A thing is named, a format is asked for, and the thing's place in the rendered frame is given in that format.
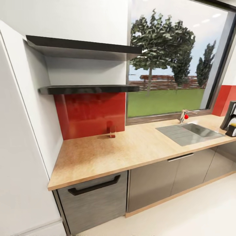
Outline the bottle of coffee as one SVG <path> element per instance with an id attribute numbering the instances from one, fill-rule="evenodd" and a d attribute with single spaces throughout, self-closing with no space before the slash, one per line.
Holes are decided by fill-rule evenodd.
<path id="1" fill-rule="evenodd" d="M 236 137 L 236 124 L 232 123 L 229 125 L 229 130 L 225 133 L 229 137 Z"/>

